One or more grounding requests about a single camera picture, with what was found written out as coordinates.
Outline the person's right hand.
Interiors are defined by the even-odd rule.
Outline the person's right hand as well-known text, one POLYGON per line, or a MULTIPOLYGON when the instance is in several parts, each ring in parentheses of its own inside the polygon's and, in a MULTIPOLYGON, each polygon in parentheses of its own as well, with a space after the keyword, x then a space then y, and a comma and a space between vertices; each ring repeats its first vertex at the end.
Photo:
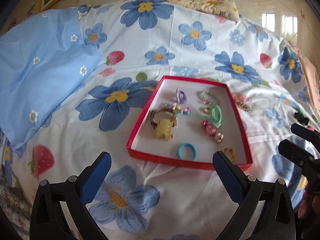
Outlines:
POLYGON ((303 201, 298 210, 298 218, 305 218, 306 215, 313 210, 316 214, 320 214, 320 197, 304 192, 303 201))

